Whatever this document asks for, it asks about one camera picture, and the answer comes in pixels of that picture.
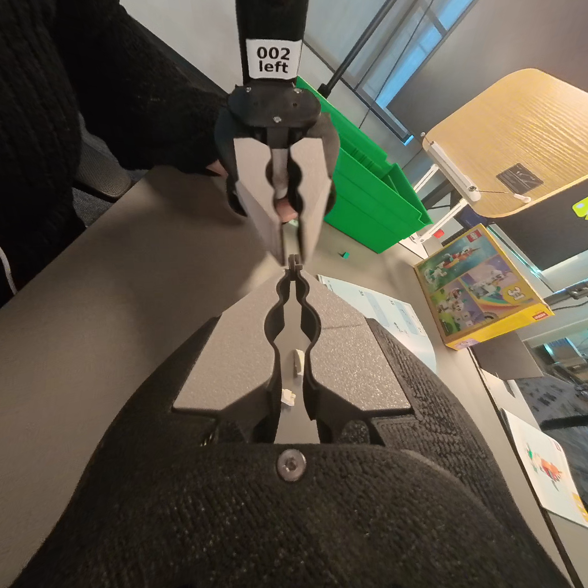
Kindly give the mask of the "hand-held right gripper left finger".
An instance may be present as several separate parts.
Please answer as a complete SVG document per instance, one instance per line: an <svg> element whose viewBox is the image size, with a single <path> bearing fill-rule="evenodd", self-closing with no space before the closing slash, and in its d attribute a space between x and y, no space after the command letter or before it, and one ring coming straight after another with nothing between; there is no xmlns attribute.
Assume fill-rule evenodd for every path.
<svg viewBox="0 0 588 588"><path fill-rule="evenodd" d="M234 423L248 442L273 443L281 416L281 356L290 271L282 269L225 310L173 409Z"/></svg>

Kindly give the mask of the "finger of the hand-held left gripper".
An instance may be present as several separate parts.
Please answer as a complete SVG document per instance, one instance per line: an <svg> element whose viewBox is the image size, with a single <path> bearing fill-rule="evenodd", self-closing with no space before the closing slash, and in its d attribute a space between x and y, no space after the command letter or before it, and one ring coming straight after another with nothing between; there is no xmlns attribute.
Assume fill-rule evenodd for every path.
<svg viewBox="0 0 588 588"><path fill-rule="evenodd" d="M265 249L285 266L283 225L274 201L286 197L288 149L273 149L251 137L234 138L236 192Z"/></svg>
<svg viewBox="0 0 588 588"><path fill-rule="evenodd" d="M298 213L298 244L303 263L311 260L326 215L332 180L323 142L305 137L289 149L289 199Z"/></svg>

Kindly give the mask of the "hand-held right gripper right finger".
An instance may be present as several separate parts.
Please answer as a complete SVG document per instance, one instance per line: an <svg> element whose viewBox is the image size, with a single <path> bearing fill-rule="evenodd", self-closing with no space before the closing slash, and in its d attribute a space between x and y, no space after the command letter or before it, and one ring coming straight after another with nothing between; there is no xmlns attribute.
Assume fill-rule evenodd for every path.
<svg viewBox="0 0 588 588"><path fill-rule="evenodd" d="M411 404L362 313L303 269L294 270L300 328L309 340L303 370L306 412L320 443L334 443L362 422L380 443L374 419L411 416Z"/></svg>

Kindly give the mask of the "person's left forearm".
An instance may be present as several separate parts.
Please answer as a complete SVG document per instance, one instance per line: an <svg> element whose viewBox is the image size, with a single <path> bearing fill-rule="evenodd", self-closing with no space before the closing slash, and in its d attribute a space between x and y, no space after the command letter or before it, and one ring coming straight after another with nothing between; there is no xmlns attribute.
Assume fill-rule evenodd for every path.
<svg viewBox="0 0 588 588"><path fill-rule="evenodd" d="M55 41L85 127L123 168L226 174L214 140L220 96L191 84L119 1L55 8Z"/></svg>

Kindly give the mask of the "colourful lego set box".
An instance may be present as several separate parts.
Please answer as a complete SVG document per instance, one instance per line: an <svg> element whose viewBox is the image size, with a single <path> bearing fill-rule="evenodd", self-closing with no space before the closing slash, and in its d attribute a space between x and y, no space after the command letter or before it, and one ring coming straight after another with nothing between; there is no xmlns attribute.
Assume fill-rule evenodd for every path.
<svg viewBox="0 0 588 588"><path fill-rule="evenodd" d="M450 349L470 348L555 315L482 224L414 269Z"/></svg>

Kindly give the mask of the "person's left hand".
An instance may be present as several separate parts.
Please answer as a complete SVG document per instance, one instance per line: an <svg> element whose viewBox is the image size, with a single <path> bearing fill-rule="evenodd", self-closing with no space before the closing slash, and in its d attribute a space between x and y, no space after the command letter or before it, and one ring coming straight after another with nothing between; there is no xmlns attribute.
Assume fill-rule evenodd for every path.
<svg viewBox="0 0 588 588"><path fill-rule="evenodd" d="M229 177L228 173L219 160L215 160L211 164L207 165L206 170L222 179L227 179ZM287 223L298 218L298 213L290 205L287 197L276 199L274 201L274 205L282 223Z"/></svg>

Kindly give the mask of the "open light blue instruction booklet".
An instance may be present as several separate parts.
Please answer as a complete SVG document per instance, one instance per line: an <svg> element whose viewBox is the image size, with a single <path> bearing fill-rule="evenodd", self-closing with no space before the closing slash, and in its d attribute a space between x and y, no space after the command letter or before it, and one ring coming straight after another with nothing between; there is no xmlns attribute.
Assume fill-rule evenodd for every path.
<svg viewBox="0 0 588 588"><path fill-rule="evenodd" d="M366 318L377 320L432 372L437 373L433 345L410 304L333 277L317 275L317 279Z"/></svg>

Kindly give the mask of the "black tripod stand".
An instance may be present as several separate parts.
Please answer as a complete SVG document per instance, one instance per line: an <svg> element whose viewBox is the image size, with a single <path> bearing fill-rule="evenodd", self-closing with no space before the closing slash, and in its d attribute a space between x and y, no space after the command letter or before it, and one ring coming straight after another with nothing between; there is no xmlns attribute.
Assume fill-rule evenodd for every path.
<svg viewBox="0 0 588 588"><path fill-rule="evenodd" d="M349 53L346 55L342 63L339 65L337 70L334 71L331 78L328 82L321 84L318 88L318 93L324 97L328 98L334 89L335 85L342 79L343 74L347 71L349 66L355 60L359 52L365 46L369 38L372 34L377 30L379 25L382 21L386 18L387 14L391 11L393 6L397 3L397 1L385 1L380 9L377 11L375 16L371 19L370 23L367 25L363 33L361 33L360 37L357 39Z"/></svg>

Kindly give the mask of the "black flat sheet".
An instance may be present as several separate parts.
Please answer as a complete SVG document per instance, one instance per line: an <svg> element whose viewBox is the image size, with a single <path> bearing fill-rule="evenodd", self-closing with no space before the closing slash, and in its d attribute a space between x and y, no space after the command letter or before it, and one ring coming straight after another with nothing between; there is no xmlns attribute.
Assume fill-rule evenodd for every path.
<svg viewBox="0 0 588 588"><path fill-rule="evenodd" d="M543 372L517 332L510 332L470 348L480 368L501 380L541 378Z"/></svg>

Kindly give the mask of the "grey mesh office chair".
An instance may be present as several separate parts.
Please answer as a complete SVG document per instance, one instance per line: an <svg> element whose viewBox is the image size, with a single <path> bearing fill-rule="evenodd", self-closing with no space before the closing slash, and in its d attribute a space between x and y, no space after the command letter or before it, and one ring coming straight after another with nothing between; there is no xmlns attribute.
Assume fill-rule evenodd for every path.
<svg viewBox="0 0 588 588"><path fill-rule="evenodd" d="M146 175L146 170L123 168L106 143L86 130L81 114L78 118L82 143L73 204L78 218L90 227Z"/></svg>

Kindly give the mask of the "large glass window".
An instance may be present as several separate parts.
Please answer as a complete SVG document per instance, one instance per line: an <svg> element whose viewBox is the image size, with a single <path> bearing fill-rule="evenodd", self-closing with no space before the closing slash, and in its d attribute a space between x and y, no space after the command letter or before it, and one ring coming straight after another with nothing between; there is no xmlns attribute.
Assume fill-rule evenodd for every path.
<svg viewBox="0 0 588 588"><path fill-rule="evenodd" d="M385 1L310 1L305 46L329 73L328 82ZM475 1L397 1L335 85L362 104L357 126L382 123L408 145L414 139L390 106L411 77L446 40Z"/></svg>

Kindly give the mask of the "tilted wooden top table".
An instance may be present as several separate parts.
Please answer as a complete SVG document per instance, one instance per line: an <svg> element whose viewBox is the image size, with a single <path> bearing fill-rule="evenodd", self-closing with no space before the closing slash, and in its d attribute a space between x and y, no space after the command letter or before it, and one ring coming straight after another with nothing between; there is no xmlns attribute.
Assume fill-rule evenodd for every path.
<svg viewBox="0 0 588 588"><path fill-rule="evenodd" d="M525 212L587 180L587 93L537 69L513 72L423 136L460 194L425 242L465 206L489 219Z"/></svg>

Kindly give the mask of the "white booklet with colourful figure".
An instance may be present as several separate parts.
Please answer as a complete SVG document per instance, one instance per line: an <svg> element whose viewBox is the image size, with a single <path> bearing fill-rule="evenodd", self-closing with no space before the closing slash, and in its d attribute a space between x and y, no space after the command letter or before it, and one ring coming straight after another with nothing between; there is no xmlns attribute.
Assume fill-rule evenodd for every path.
<svg viewBox="0 0 588 588"><path fill-rule="evenodd" d="M540 506L586 528L587 511L562 446L518 416L501 414Z"/></svg>

